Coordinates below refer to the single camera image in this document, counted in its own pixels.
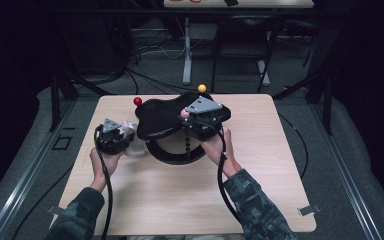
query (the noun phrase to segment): camouflage sleeve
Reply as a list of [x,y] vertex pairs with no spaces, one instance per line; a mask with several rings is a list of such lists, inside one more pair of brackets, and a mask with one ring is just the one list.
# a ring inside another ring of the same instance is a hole
[[297,239],[260,184],[242,169],[224,187],[235,203],[246,239]]
[[45,239],[91,239],[104,197],[93,188],[84,188],[58,216]]

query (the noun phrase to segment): gray mechanical part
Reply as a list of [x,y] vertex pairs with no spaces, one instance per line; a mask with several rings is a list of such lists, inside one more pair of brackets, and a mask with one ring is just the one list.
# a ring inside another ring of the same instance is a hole
[[103,133],[111,132],[117,128],[121,127],[121,124],[116,123],[108,118],[105,118],[104,128],[102,129]]
[[209,112],[213,110],[219,110],[222,109],[223,105],[221,103],[214,102],[213,100],[210,100],[208,98],[199,96],[195,102],[190,104],[185,108],[185,111],[188,113],[204,113],[204,112]]

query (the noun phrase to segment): cable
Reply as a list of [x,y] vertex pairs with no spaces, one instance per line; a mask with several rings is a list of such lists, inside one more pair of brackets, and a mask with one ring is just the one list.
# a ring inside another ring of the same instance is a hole
[[[165,50],[163,47],[168,47],[168,46],[170,46],[170,45],[172,45],[174,42],[176,42],[177,41],[177,39],[174,39],[174,38],[169,38],[169,39],[165,39],[165,40],[163,40],[163,41],[161,41],[161,42],[159,42],[159,43],[154,43],[154,44],[152,44],[152,45],[147,45],[147,46],[144,46],[144,47],[140,47],[140,48],[137,48],[135,51],[134,51],[134,53],[132,54],[132,57],[134,57],[135,58],[135,63],[136,63],[136,65],[138,65],[139,64],[139,62],[141,61],[141,55],[143,55],[143,54],[147,54],[147,52],[148,52],[148,50],[149,49],[151,49],[151,48],[161,48],[162,49],[162,52],[164,52],[164,51],[167,51],[167,50]],[[185,50],[184,48],[184,44],[182,44],[183,45],[183,50],[176,50],[176,51],[182,51],[182,53],[183,53],[183,51]],[[165,52],[165,54],[166,54],[166,56],[168,56],[168,57],[173,57],[173,58],[176,58],[177,56],[170,56],[169,54],[167,54],[166,52]]]
[[90,80],[88,79],[87,81],[90,82],[90,83],[93,83],[94,85],[101,85],[101,84],[105,84],[105,83],[110,83],[110,82],[114,82],[116,81],[117,79],[121,78],[123,76],[123,71],[120,69],[119,71],[116,71],[112,76],[110,76],[109,78],[105,78],[105,79],[98,79],[98,80]]
[[168,95],[168,92],[166,92],[166,91],[164,91],[164,90],[162,90],[161,88],[159,88],[159,87],[157,87],[157,86],[155,86],[155,84],[153,84],[150,80],[148,80],[148,79],[146,79],[146,78],[142,78],[143,80],[145,80],[147,83],[149,83],[150,85],[152,85],[154,88],[156,88],[156,89],[158,89],[158,90],[160,90],[162,93],[164,93],[164,94],[167,94]]
[[183,37],[185,37],[185,32],[183,31],[182,26],[180,25],[179,19],[176,18],[177,25],[179,26],[180,31],[182,32]]
[[305,150],[305,165],[304,169],[302,170],[302,173],[300,174],[300,178],[303,179],[305,172],[307,171],[307,166],[308,166],[308,149],[307,149],[307,144],[305,144],[304,138],[302,137],[301,133],[299,133],[298,129],[288,120],[286,119],[282,114],[277,113],[283,120],[285,120],[289,126],[291,126],[295,132],[298,134],[299,138],[301,139],[302,145],[304,146]]
[[108,174],[107,166],[105,165],[104,159],[102,157],[102,151],[99,150],[98,143],[97,143],[97,133],[101,129],[102,129],[102,125],[99,125],[95,129],[93,140],[94,140],[94,143],[95,143],[96,151],[98,152],[99,159],[101,160],[102,171],[104,172],[104,175],[105,175],[105,182],[107,183],[107,190],[108,190],[108,212],[107,212],[107,219],[105,221],[104,231],[102,232],[102,236],[101,236],[101,239],[106,239],[107,238],[107,233],[108,233],[108,228],[109,228],[110,221],[111,221],[112,205],[113,205],[113,192],[112,192],[112,185],[111,185],[110,175]]
[[135,87],[136,87],[136,92],[135,92],[135,95],[138,95],[139,93],[139,86],[138,86],[138,83],[136,82],[136,79],[133,77],[132,73],[128,70],[126,70],[127,74],[130,75],[130,77],[132,78],[133,82],[135,83]]
[[215,129],[213,126],[211,126],[207,123],[203,123],[203,122],[199,122],[199,121],[192,121],[192,122],[211,128],[213,131],[215,131],[217,133],[217,135],[221,139],[221,142],[223,143],[222,152],[220,154],[220,162],[219,162],[219,166],[217,168],[217,183],[218,183],[220,194],[221,194],[221,197],[223,198],[224,203],[226,204],[227,208],[232,213],[232,215],[240,223],[238,214],[236,213],[236,210],[233,208],[232,204],[230,204],[230,201],[227,197],[226,191],[224,190],[224,187],[223,187],[223,178],[222,178],[223,177],[223,167],[224,167],[224,162],[226,161],[226,142],[224,140],[224,135],[221,134],[219,131],[217,131],[217,129]]
[[143,75],[143,74],[140,74],[140,73],[138,73],[138,72],[135,72],[134,70],[132,70],[132,69],[130,69],[130,68],[126,68],[126,70],[128,70],[128,71],[130,71],[130,72],[132,72],[132,73],[134,73],[134,74],[136,74],[136,75],[138,75],[138,76],[140,76],[140,77],[146,78],[146,79],[151,80],[151,81],[153,81],[153,82],[157,82],[157,83],[159,83],[159,84],[161,84],[161,85],[163,85],[163,86],[165,86],[165,87],[171,88],[172,90],[174,90],[174,89],[182,89],[182,90],[187,90],[187,91],[196,91],[195,89],[184,88],[184,87],[178,87],[178,86],[174,86],[174,85],[170,85],[170,84],[167,84],[167,83],[158,81],[158,80],[156,80],[156,79],[153,79],[153,78],[150,78],[150,77],[145,76],[145,75]]
[[67,171],[64,172],[61,177],[59,177],[53,184],[46,190],[46,192],[37,200],[37,202],[33,205],[33,207],[29,210],[29,212],[24,216],[23,220],[21,220],[21,223],[18,225],[17,229],[15,230],[14,234],[12,235],[12,240],[14,240],[17,237],[18,232],[20,231],[23,224],[26,222],[27,218],[30,216],[30,214],[33,212],[33,210],[39,205],[39,203],[48,195],[48,193],[67,175],[71,169],[73,169],[74,163],[67,169]]
[[[144,52],[144,53],[141,53],[140,55],[146,55],[146,54],[152,54],[152,53],[164,53],[169,58],[178,58],[178,57],[182,56],[183,53],[185,52],[185,49],[182,49],[182,50],[165,50],[162,47],[159,47],[159,48],[161,49],[161,51]],[[179,53],[176,56],[171,56],[167,53],[167,52],[179,52],[179,51],[181,51],[181,53]]]

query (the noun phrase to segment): handheld controller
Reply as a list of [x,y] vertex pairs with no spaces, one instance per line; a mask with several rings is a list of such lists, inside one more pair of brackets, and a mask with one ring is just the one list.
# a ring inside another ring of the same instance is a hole
[[215,136],[222,127],[222,121],[228,118],[229,109],[203,96],[199,96],[180,113],[185,133],[201,142]]
[[108,118],[104,124],[98,127],[98,137],[96,145],[98,150],[108,155],[116,155],[129,147],[129,143],[134,140],[134,131],[126,131],[120,134],[121,125]]

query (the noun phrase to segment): wooden table surface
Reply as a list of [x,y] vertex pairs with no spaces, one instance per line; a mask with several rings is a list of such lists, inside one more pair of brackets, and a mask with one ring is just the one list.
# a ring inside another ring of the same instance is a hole
[[[164,6],[170,8],[223,8],[228,7],[224,0],[202,0],[194,3],[190,0],[164,0]],[[235,8],[312,8],[312,0],[238,0]]]
[[[94,129],[105,118],[122,123],[136,122],[136,96],[104,96],[91,119],[76,163],[61,198],[68,203],[93,180],[89,159]],[[172,99],[174,95],[143,95]],[[263,191],[285,215],[291,229],[309,232],[316,228],[313,215],[301,216],[297,209],[309,205],[272,98],[269,95],[212,95],[230,108],[224,125],[232,130],[235,156],[262,186]],[[177,134],[160,145],[184,151]],[[224,204],[217,186],[217,167],[207,156],[188,165],[168,165],[149,153],[123,156],[111,178],[114,205],[109,235],[170,235],[242,233],[241,225]],[[103,192],[107,199],[107,190]],[[105,225],[107,205],[98,217],[95,234]]]

